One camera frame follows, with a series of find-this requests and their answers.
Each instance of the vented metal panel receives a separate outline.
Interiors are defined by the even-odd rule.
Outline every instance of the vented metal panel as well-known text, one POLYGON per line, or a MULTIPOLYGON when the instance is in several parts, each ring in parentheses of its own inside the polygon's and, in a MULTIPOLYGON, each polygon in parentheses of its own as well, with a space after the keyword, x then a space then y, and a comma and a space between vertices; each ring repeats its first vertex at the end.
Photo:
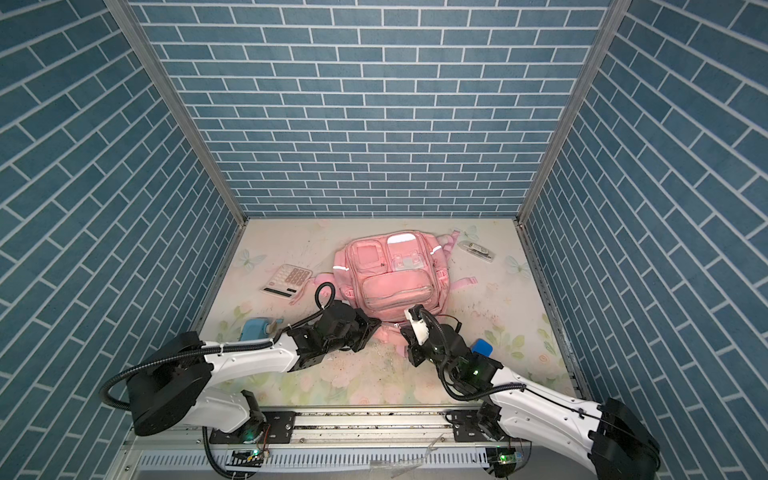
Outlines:
MULTIPOLYGON (((225 465, 233 450, 214 451, 225 465)), ((242 468, 259 472, 334 472, 363 470, 373 463, 380 468, 405 467, 423 462, 425 468, 487 467, 482 447, 440 448, 424 458, 424 448, 403 449, 275 449, 261 468, 242 468)), ((205 453, 200 450, 156 450, 144 452, 138 462, 142 471, 207 470, 205 453)))

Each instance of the black cable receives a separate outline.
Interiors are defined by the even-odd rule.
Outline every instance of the black cable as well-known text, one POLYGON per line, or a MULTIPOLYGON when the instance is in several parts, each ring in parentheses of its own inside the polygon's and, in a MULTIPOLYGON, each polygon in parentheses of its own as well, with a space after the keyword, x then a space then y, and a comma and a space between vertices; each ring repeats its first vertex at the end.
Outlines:
POLYGON ((660 452, 657 452, 655 448, 651 447, 651 446, 650 446, 650 445, 648 445, 646 442, 643 442, 643 441, 642 441, 642 440, 640 440, 638 437, 634 436, 634 435, 633 435, 631 432, 629 432, 629 431, 627 431, 627 430, 624 430, 624 429, 622 429, 620 426, 616 426, 616 425, 614 425, 613 423, 607 422, 606 420, 604 420, 604 419, 602 419, 602 418, 600 418, 600 417, 598 417, 598 416, 595 416, 595 415, 592 415, 592 414, 586 413, 586 412, 585 412, 583 409, 577 410, 577 409, 571 408, 570 406, 567 406, 567 405, 563 405, 563 404, 562 404, 562 403, 560 403, 560 402, 556 402, 556 401, 554 401, 553 399, 550 399, 550 398, 548 398, 547 396, 543 396, 541 393, 538 393, 538 392, 534 391, 534 390, 533 390, 533 389, 531 389, 531 388, 528 388, 528 390, 527 390, 527 391, 528 391, 528 392, 530 392, 530 393, 533 393, 533 394, 534 394, 534 395, 536 395, 537 397, 543 398, 544 400, 546 400, 546 401, 548 401, 548 402, 550 402, 550 403, 554 403, 555 405, 557 405, 557 406, 559 406, 559 407, 562 407, 562 408, 564 408, 564 409, 566 409, 566 410, 570 410, 571 412, 573 412, 573 413, 576 413, 576 414, 578 414, 578 415, 582 415, 582 416, 585 416, 585 417, 589 417, 589 418, 591 418, 591 419, 599 420, 600 422, 603 422, 603 423, 605 423, 605 425, 608 425, 608 426, 610 426, 611 428, 614 428, 614 429, 618 430, 619 432, 622 432, 622 433, 624 433, 625 435, 629 435, 629 436, 630 436, 631 438, 633 438, 633 439, 634 439, 634 440, 635 440, 635 441, 636 441, 638 444, 642 445, 644 449, 648 450, 648 452, 650 453, 650 456, 651 456, 651 457, 653 457, 653 458, 654 458, 654 461, 656 462, 656 470, 658 470, 658 469, 661 467, 661 459, 660 459, 660 456, 659 456, 659 455, 660 455, 660 452))
MULTIPOLYGON (((523 453, 523 441, 522 439, 518 439, 518 441, 520 442, 520 453, 523 453)), ((531 461, 532 453, 533 453, 533 442, 528 440, 528 456, 525 457, 525 463, 523 464, 522 467, 520 468, 515 467, 514 473, 520 472, 523 468, 528 466, 528 462, 531 461)))
POLYGON ((206 346, 200 349, 190 350, 189 352, 177 353, 176 355, 167 356, 162 359, 139 363, 136 366, 132 366, 130 369, 123 370, 122 372, 118 373, 117 375, 113 376, 112 378, 104 382, 104 385, 102 385, 101 388, 99 389, 98 395, 101 401, 107 406, 120 409, 120 410, 130 410, 131 405, 129 405, 127 402, 122 402, 116 399, 115 397, 110 395, 109 391, 112 389, 112 387, 114 387, 121 381, 131 378, 132 376, 136 375, 142 370, 146 370, 154 366, 160 366, 165 363, 175 362, 177 360, 194 358, 196 356, 205 356, 205 355, 211 355, 215 353, 250 352, 253 350, 268 349, 272 345, 274 345, 274 343, 272 342, 272 340, 269 340, 264 343, 245 343, 240 345, 235 344, 235 345, 223 345, 223 346, 206 346))
POLYGON ((506 385, 496 386, 496 387, 493 387, 491 389, 488 389, 488 390, 485 390, 485 391, 482 391, 482 392, 477 392, 477 393, 475 393, 473 395, 460 396, 460 395, 456 394, 455 392, 453 392, 448 387, 448 383, 445 381, 445 366, 448 363, 448 358, 449 358, 448 339, 445 337, 445 333, 440 328, 440 324, 437 321, 437 319, 427 309, 422 308, 419 311, 419 316, 422 317, 422 314, 423 314, 423 317, 427 321, 429 321, 437 329, 437 331, 438 331, 438 333, 440 335, 440 339, 442 340, 443 349, 445 350, 445 356, 444 356, 442 362, 440 363, 440 365, 437 367, 437 376, 438 376, 438 379, 440 379, 440 383, 442 384, 443 388, 445 389, 445 391, 448 393, 448 395, 452 399, 454 399, 454 400, 463 400, 463 401, 469 402, 469 401, 476 400, 476 399, 479 399, 479 398, 484 397, 484 396, 492 395, 494 393, 504 392, 506 390, 527 390, 528 392, 533 393, 534 395, 536 395, 536 396, 538 396, 540 398, 543 398, 544 400, 547 400, 550 403, 554 403, 555 405, 560 406, 563 409, 569 410, 569 411, 571 411, 573 413, 577 413, 578 415, 582 415, 582 416, 589 417, 591 419, 598 420, 599 422, 605 423, 605 425, 609 425, 610 427, 612 427, 612 428, 614 428, 614 429, 616 429, 616 430, 618 430, 620 432, 623 432, 625 435, 629 435, 638 444, 642 445, 650 453, 650 456, 654 458, 654 461, 656 463, 656 470, 658 470, 661 467, 660 453, 658 451, 656 451, 656 449, 654 449, 653 447, 651 447, 648 444, 646 444, 645 442, 641 441, 638 437, 636 437, 632 433, 628 432, 625 429, 622 429, 619 426, 616 426, 616 425, 614 425, 612 423, 609 423, 609 422, 603 420, 600 417, 597 417, 595 415, 591 415, 589 413, 586 413, 583 409, 581 409, 581 410, 573 409, 570 406, 563 405, 560 402, 556 402, 556 401, 548 398, 547 396, 543 396, 541 393, 538 393, 538 392, 534 391, 533 389, 528 388, 528 385, 525 384, 525 383, 512 382, 512 383, 508 383, 506 385))
POLYGON ((167 356, 162 359, 152 360, 150 362, 144 362, 140 363, 136 366, 132 366, 129 369, 123 370, 122 372, 118 373, 117 375, 113 376, 109 380, 107 380, 104 385, 101 386, 99 389, 99 398, 101 401, 110 407, 120 409, 120 410, 130 410, 131 405, 127 402, 122 402, 121 400, 116 399, 112 395, 110 395, 109 391, 117 385, 118 383, 122 382, 123 380, 127 380, 131 378, 132 376, 136 375, 142 370, 146 370, 149 368, 152 368, 154 366, 160 366, 165 363, 175 362, 177 360, 183 360, 183 359, 189 359, 194 358, 196 356, 205 356, 205 355, 211 355, 213 353, 232 353, 232 352, 250 352, 254 350, 263 350, 270 348, 271 346, 275 345, 277 343, 277 340, 280 338, 280 336, 283 334, 283 332, 287 329, 296 328, 298 326, 302 326, 304 323, 309 322, 312 319, 317 318, 318 316, 322 315, 325 309, 327 309, 331 303, 333 303, 333 299, 336 297, 336 288, 333 286, 331 282, 324 282, 321 283, 317 290, 315 290, 315 304, 317 305, 318 310, 317 312, 313 313, 312 315, 308 316, 307 318, 301 319, 298 322, 294 323, 293 325, 287 326, 284 329, 281 329, 278 331, 277 335, 275 335, 275 338, 272 340, 267 340, 264 343, 245 343, 241 345, 223 345, 222 346, 208 346, 203 347, 200 349, 190 350, 189 352, 182 352, 177 353, 176 355, 167 356), (323 290, 323 288, 329 287, 331 289, 331 294, 328 299, 328 303, 326 303, 325 306, 323 306, 320 303, 320 292, 323 290))
POLYGON ((445 419, 446 422, 450 423, 451 425, 464 425, 459 420, 448 420, 448 414, 444 414, 442 418, 445 419))
POLYGON ((432 326, 437 329, 438 334, 440 335, 440 339, 442 340, 442 346, 443 346, 443 349, 445 350, 445 356, 443 357, 442 362, 440 362, 440 365, 437 367, 437 377, 440 380, 442 387, 448 393, 448 396, 450 396, 452 399, 459 400, 462 402, 471 402, 472 400, 477 400, 484 396, 493 395, 494 393, 506 392, 507 390, 525 389, 524 383, 513 382, 513 383, 507 383, 504 385, 495 386, 490 389, 483 390, 481 392, 472 393, 471 395, 459 395, 458 393, 451 390, 450 386, 448 385, 448 382, 445 381, 445 365, 448 363, 448 360, 449 360, 448 339, 445 337, 445 332, 442 331, 442 329, 440 328, 440 323, 429 312, 429 310, 422 308, 419 311, 419 316, 429 321, 432 324, 432 326))
POLYGON ((222 468, 216 462, 216 459, 214 458, 214 454, 210 450, 210 444, 208 443, 208 427, 203 427, 203 447, 205 449, 205 457, 208 459, 208 463, 210 463, 210 467, 217 474, 221 475, 224 478, 229 478, 230 480, 245 480, 245 478, 253 477, 253 474, 255 472, 230 472, 222 468))
POLYGON ((458 333, 458 332, 459 332, 459 330, 461 330, 461 329, 462 329, 462 321, 461 321, 461 320, 459 320, 459 319, 457 319, 457 318, 456 318, 456 317, 454 317, 453 315, 447 315, 447 314, 445 314, 445 313, 439 313, 439 314, 437 314, 437 315, 435 315, 435 316, 447 316, 448 318, 453 318, 454 320, 456 320, 456 328, 454 328, 454 331, 455 331, 456 333, 458 333))
POLYGON ((321 284, 320 284, 320 285, 317 287, 317 290, 315 290, 315 304, 317 305, 317 308, 318 308, 319 310, 317 310, 315 313, 313 313, 313 314, 309 315, 308 317, 306 317, 306 318, 302 318, 302 319, 301 319, 301 320, 299 320, 298 322, 296 322, 296 323, 293 323, 293 324, 291 324, 291 325, 288 325, 288 326, 287 326, 287 327, 285 327, 284 329, 281 329, 281 330, 280 330, 280 331, 277 333, 277 335, 275 336, 275 340, 274 340, 274 341, 275 341, 275 342, 277 342, 277 339, 279 339, 279 338, 280 338, 280 335, 282 335, 284 331, 286 331, 286 330, 290 330, 290 329, 295 329, 295 328, 297 328, 297 327, 300 327, 300 326, 304 325, 305 323, 311 322, 312 320, 314 320, 314 319, 315 319, 315 318, 317 318, 318 316, 321 316, 321 315, 323 314, 323 312, 325 312, 325 311, 326 311, 326 309, 327 309, 329 306, 331 306, 331 303, 333 303, 333 300, 334 300, 335 298, 336 298, 336 288, 334 287, 334 285, 333 285, 331 282, 323 282, 323 283, 321 283, 321 284), (329 288, 331 289, 331 294, 330 294, 330 296, 328 297, 328 302, 327 302, 325 305, 323 305, 322 303, 320 303, 320 292, 321 292, 321 291, 323 291, 323 289, 324 289, 325 287, 329 287, 329 288))

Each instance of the metal rail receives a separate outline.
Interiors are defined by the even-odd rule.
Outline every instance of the metal rail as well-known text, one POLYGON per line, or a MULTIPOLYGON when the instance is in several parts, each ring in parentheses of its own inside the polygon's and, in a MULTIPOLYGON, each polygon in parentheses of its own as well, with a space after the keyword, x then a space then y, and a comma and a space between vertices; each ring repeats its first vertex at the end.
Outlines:
POLYGON ((528 188, 528 194, 525 195, 523 204, 520 206, 520 213, 518 213, 518 222, 520 224, 525 224, 533 212, 536 200, 541 195, 541 189, 544 188, 547 177, 552 172, 554 163, 558 160, 558 155, 563 148, 565 138, 571 131, 576 115, 581 109, 581 104, 584 103, 589 87, 592 86, 592 81, 598 75, 598 69, 605 59, 608 47, 611 46, 611 42, 614 40, 616 31, 624 19, 624 14, 627 13, 630 3, 631 0, 613 0, 603 18, 600 30, 598 30, 598 34, 594 38, 594 44, 589 49, 589 54, 584 61, 584 65, 581 67, 581 72, 576 79, 574 89, 568 97, 565 108, 563 108, 558 126, 555 128, 549 145, 547 145, 547 150, 544 152, 536 174, 533 176, 531 186, 528 188))
MULTIPOLYGON (((331 472, 368 469, 372 460, 399 462, 423 457, 433 443, 438 450, 425 461, 428 468, 487 466, 485 457, 477 455, 483 456, 486 447, 503 447, 508 443, 455 442, 452 426, 444 417, 447 410, 473 408, 477 407, 464 404, 285 408, 297 413, 291 442, 270 445, 274 460, 259 470, 331 472), (326 457, 320 461, 318 455, 326 457), (354 455, 368 456, 360 460, 354 455)), ((142 470, 208 470, 210 466, 205 460, 200 436, 198 427, 173 427, 148 437, 137 437, 131 432, 106 479, 131 480, 142 470)), ((211 446, 220 465, 233 450, 247 448, 244 445, 211 446)))
POLYGON ((139 24, 136 14, 128 4, 127 0, 104 0, 107 4, 109 12, 117 22, 123 35, 128 40, 128 43, 134 50, 134 53, 138 57, 144 70, 149 75, 160 96, 163 98, 170 114, 174 116, 176 122, 179 124, 181 132, 184 137, 189 141, 192 150, 197 155, 197 159, 205 168, 211 181, 213 181, 216 190, 224 200, 224 203, 232 212, 235 217, 237 225, 240 227, 245 226, 246 215, 240 204, 237 202, 232 190, 230 189, 227 180, 221 173, 214 156, 208 149, 202 134, 197 129, 197 125, 189 115, 187 108, 184 106, 184 102, 181 100, 179 92, 174 87, 173 82, 170 81, 168 73, 165 71, 160 58, 157 56, 157 52, 152 47, 152 44, 147 37, 146 32, 139 24))
POLYGON ((247 226, 248 220, 246 220, 246 223, 243 226, 238 226, 237 231, 232 236, 232 240, 230 240, 230 244, 227 246, 227 252, 224 253, 224 257, 221 259, 221 263, 216 269, 216 275, 210 282, 208 291, 205 293, 203 302, 200 304, 200 308, 195 314, 190 330, 194 330, 197 333, 203 331, 205 320, 208 318, 208 313, 210 313, 210 309, 214 306, 214 301, 219 295, 221 284, 224 282, 224 277, 227 275, 227 271, 230 268, 232 259, 235 257, 235 253, 237 253, 237 247, 240 245, 240 240, 243 239, 243 234, 245 233, 247 226))
POLYGON ((518 223, 517 231, 518 236, 520 237, 520 243, 523 246, 523 251, 525 251, 525 257, 528 260, 528 266, 531 268, 531 275, 538 288, 538 293, 541 296, 544 309, 547 311, 549 323, 552 326, 552 333, 554 333, 554 339, 557 340, 558 348, 563 356, 565 369, 571 374, 571 381, 575 383, 575 388, 581 394, 580 397, 586 400, 593 400, 594 396, 589 389, 587 378, 584 376, 584 372, 578 364, 578 358, 576 357, 571 341, 568 338, 568 333, 565 331, 560 310, 558 309, 557 303, 554 301, 552 290, 549 288, 549 282, 547 282, 541 264, 538 262, 533 243, 528 235, 528 229, 525 225, 518 223))

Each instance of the clear plastic window pocket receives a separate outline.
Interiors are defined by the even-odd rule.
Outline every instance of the clear plastic window pocket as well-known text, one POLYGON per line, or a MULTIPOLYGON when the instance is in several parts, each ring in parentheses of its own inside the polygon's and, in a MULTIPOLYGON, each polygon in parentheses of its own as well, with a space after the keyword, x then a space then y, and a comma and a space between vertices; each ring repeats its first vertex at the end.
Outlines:
POLYGON ((424 257, 419 253, 419 241, 413 233, 398 233, 386 241, 393 272, 422 269, 424 257))

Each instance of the blue sponge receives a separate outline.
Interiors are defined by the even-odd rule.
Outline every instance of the blue sponge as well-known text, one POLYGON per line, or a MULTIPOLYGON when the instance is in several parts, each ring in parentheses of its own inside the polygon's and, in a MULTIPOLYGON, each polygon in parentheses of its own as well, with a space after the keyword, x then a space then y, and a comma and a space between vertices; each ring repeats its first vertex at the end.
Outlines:
POLYGON ((477 339, 475 341, 475 345, 472 346, 472 352, 479 353, 480 355, 491 356, 493 347, 485 340, 477 339))
POLYGON ((255 318, 250 319, 243 325, 243 332, 240 334, 240 341, 245 340, 261 340, 269 337, 266 333, 266 328, 270 324, 268 318, 255 318))

